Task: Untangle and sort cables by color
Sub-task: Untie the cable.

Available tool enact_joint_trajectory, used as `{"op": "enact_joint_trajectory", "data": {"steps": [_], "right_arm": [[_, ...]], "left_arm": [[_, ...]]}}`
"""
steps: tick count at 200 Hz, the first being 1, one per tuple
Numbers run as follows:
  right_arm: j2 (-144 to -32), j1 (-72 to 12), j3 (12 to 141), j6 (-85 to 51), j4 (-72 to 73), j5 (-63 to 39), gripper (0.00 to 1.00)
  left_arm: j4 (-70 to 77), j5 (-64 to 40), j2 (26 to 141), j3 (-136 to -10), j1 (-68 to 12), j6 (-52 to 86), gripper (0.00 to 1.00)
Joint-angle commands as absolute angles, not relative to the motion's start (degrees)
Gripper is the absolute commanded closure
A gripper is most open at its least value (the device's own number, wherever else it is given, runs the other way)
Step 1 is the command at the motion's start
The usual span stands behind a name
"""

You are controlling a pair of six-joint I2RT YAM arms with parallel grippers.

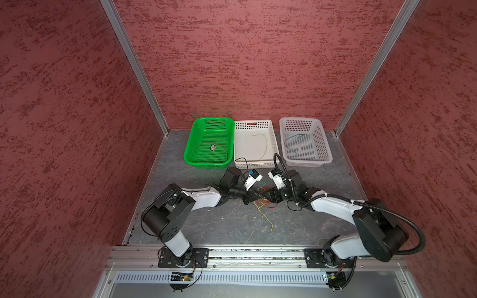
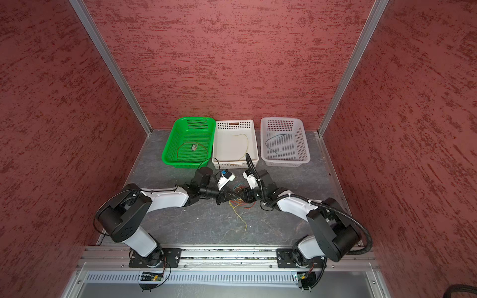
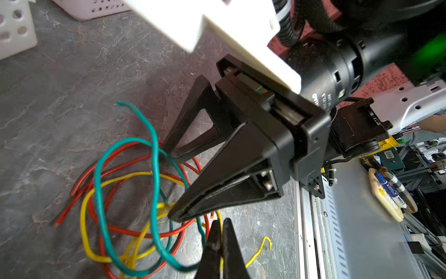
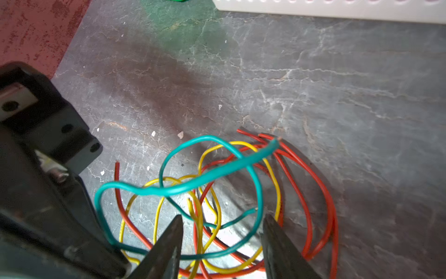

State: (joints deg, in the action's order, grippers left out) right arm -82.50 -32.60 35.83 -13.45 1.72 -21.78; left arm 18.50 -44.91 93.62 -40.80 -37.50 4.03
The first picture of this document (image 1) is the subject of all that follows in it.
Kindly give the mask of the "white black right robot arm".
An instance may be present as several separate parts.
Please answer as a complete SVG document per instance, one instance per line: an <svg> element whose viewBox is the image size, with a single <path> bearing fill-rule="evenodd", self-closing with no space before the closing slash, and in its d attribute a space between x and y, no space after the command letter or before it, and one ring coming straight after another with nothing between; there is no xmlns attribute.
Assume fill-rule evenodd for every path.
<svg viewBox="0 0 477 298"><path fill-rule="evenodd" d="M388 262L409 239L399 219L385 212L379 199L354 201L332 195L316 187L307 187L297 171L287 174L272 170L268 174L275 184L272 200L293 202L297 210L321 212L355 226L356 232L331 238L322 248L321 262L335 268L347 258L374 257Z"/></svg>

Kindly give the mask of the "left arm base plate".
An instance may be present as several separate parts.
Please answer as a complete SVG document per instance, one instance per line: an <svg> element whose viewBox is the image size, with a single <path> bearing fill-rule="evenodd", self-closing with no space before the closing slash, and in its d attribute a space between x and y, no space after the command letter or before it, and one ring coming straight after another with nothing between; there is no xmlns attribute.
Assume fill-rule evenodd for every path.
<svg viewBox="0 0 477 298"><path fill-rule="evenodd" d="M177 257L170 249L164 247L158 252L159 268L206 268L209 258L208 248L189 248L181 257Z"/></svg>

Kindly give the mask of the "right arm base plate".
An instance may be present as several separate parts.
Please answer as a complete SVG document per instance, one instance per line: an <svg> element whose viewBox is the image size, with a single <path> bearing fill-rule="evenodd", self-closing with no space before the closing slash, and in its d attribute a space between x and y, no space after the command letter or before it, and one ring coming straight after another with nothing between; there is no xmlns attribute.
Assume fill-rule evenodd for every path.
<svg viewBox="0 0 477 298"><path fill-rule="evenodd" d="M304 259L307 268L319 269L347 269L351 268L354 263L353 258L340 259L330 248L306 248L304 249Z"/></svg>

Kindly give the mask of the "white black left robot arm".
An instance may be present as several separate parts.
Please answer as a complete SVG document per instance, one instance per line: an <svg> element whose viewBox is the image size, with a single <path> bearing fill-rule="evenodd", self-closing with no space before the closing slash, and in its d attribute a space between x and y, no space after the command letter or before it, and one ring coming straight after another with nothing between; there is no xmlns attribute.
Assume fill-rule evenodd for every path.
<svg viewBox="0 0 477 298"><path fill-rule="evenodd" d="M141 228L161 241L175 258L190 261L193 247L181 231L189 214L198 209L222 206L230 200L242 200L245 204L256 201L256 184L262 179L257 170L244 174L240 169L230 167L219 183L201 189L170 184L143 211Z"/></svg>

